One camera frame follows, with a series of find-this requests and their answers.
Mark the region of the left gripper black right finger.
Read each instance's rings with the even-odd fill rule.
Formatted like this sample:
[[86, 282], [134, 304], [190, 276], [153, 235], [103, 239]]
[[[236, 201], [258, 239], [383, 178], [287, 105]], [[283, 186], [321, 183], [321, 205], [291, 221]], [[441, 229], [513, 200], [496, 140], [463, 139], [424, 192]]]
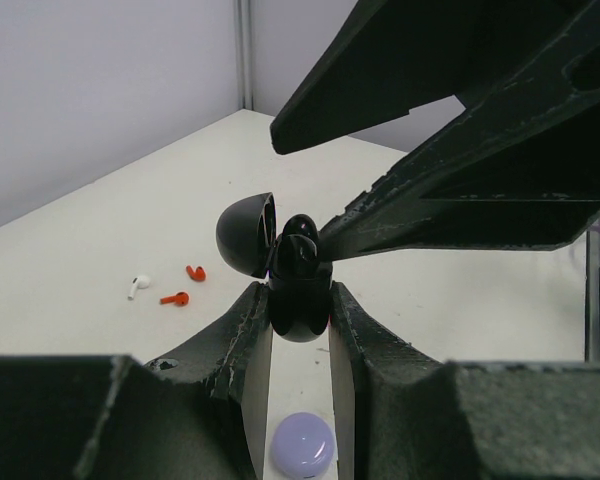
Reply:
[[441, 363], [331, 298], [340, 478], [600, 479], [600, 362]]

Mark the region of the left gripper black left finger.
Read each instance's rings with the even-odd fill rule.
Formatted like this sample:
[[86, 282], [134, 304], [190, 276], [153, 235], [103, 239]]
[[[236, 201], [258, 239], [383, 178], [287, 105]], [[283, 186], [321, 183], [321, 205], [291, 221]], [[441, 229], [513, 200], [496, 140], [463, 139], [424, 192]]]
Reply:
[[0, 479], [259, 479], [268, 288], [148, 363], [0, 356]]

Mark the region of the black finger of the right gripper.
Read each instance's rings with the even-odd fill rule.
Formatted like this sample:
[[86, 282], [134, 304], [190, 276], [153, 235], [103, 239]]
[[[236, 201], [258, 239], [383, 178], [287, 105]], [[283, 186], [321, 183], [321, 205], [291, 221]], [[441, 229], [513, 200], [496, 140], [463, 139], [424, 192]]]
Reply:
[[582, 1], [359, 1], [277, 114], [289, 154], [455, 96], [475, 103], [584, 7]]
[[464, 111], [321, 232], [344, 260], [405, 248], [553, 250], [600, 216], [600, 1], [491, 1]]

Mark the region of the purple round earbud charging case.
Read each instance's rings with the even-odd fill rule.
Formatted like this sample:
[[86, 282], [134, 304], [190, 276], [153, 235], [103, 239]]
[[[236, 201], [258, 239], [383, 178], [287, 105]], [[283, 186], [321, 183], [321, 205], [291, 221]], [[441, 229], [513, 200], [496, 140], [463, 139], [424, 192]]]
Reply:
[[270, 454], [276, 468], [289, 479], [315, 479], [328, 470], [336, 443], [327, 423], [309, 412], [285, 417], [276, 427]]

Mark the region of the black round charging case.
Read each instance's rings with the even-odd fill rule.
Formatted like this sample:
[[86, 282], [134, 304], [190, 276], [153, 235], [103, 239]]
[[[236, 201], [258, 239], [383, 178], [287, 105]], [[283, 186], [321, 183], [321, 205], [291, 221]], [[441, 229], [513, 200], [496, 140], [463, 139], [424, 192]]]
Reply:
[[231, 268], [268, 280], [267, 314], [279, 336], [306, 343], [324, 333], [333, 265], [322, 257], [319, 232], [308, 215], [292, 216], [278, 231], [273, 194], [250, 196], [220, 215], [216, 244]]

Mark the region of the black earbud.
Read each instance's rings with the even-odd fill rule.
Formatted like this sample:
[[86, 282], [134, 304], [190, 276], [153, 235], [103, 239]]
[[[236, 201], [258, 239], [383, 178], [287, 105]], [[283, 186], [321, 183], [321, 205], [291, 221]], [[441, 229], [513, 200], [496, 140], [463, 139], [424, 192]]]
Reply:
[[278, 246], [278, 270], [296, 278], [312, 277], [319, 265], [319, 237], [314, 221], [305, 214], [291, 217]]

